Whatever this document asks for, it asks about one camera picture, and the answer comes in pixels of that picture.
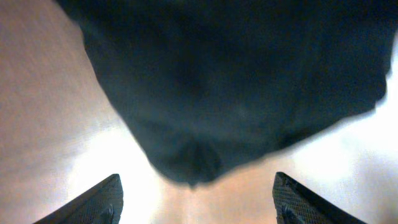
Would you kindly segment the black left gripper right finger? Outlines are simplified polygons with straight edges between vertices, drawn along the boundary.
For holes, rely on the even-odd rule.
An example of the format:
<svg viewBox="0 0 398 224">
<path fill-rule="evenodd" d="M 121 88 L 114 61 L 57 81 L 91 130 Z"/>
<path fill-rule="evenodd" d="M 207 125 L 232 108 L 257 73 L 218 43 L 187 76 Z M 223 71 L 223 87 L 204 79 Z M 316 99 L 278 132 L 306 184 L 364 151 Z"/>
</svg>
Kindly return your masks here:
<svg viewBox="0 0 398 224">
<path fill-rule="evenodd" d="M 278 224 L 366 224 L 283 172 L 275 174 L 272 197 Z"/>
</svg>

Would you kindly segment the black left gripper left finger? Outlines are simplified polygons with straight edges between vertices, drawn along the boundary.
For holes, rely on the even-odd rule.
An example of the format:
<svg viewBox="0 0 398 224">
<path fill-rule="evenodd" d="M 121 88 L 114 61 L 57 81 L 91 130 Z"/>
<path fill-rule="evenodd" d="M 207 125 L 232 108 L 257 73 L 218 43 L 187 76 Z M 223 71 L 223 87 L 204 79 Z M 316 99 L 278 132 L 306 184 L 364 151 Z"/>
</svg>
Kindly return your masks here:
<svg viewBox="0 0 398 224">
<path fill-rule="evenodd" d="M 123 196 L 120 176 L 112 174 L 34 224 L 118 224 Z"/>
</svg>

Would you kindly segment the black t-shirt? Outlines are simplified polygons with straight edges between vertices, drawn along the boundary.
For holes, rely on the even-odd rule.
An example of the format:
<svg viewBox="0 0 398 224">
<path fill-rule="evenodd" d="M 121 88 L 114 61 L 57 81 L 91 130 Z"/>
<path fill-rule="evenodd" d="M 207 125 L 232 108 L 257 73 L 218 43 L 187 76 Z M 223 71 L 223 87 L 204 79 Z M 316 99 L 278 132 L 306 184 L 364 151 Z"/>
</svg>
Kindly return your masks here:
<svg viewBox="0 0 398 224">
<path fill-rule="evenodd" d="M 391 0 L 59 1 L 150 163 L 191 186 L 367 113 Z"/>
</svg>

